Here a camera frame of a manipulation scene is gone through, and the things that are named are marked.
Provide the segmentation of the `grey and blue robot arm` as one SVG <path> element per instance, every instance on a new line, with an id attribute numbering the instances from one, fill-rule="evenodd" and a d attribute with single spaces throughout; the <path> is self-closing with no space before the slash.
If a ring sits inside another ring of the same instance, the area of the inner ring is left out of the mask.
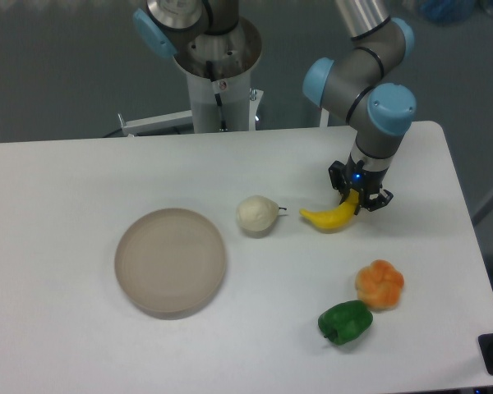
<path id="1" fill-rule="evenodd" d="M 393 197 L 382 182 L 417 107 L 408 88 L 384 78 L 410 54 L 414 35 L 382 1 L 335 6 L 352 51 L 338 62 L 315 61 L 302 91 L 356 131 L 348 160 L 333 163 L 329 178 L 343 198 L 357 192 L 357 207 L 375 211 Z M 132 18 L 147 47 L 184 72 L 195 131 L 244 131 L 253 124 L 250 74 L 262 42 L 257 28 L 240 15 L 238 2 L 148 1 Z"/>

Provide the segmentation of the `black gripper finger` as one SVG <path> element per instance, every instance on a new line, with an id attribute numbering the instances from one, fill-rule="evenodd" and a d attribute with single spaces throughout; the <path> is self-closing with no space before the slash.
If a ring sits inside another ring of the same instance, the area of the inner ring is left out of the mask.
<path id="1" fill-rule="evenodd" d="M 381 209 L 387 206 L 393 197 L 394 194 L 386 189 L 380 189 L 377 194 L 373 195 L 363 190 L 358 195 L 357 207 L 355 208 L 354 215 L 357 216 L 362 209 L 369 212 Z"/>
<path id="2" fill-rule="evenodd" d="M 351 185 L 345 174 L 346 165 L 340 161 L 333 162 L 328 169 L 332 188 L 340 194 L 340 203 L 343 203 L 350 194 Z"/>

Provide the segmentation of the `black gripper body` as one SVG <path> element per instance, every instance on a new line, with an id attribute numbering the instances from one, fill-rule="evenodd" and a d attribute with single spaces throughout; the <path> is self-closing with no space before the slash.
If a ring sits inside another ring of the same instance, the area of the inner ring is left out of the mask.
<path id="1" fill-rule="evenodd" d="M 387 173 L 387 169 L 382 171 L 372 171 L 365 169 L 362 159 L 355 161 L 349 157 L 345 169 L 347 180 L 350 182 L 351 190 L 360 193 L 363 190 L 373 195 L 383 189 L 382 183 Z"/>

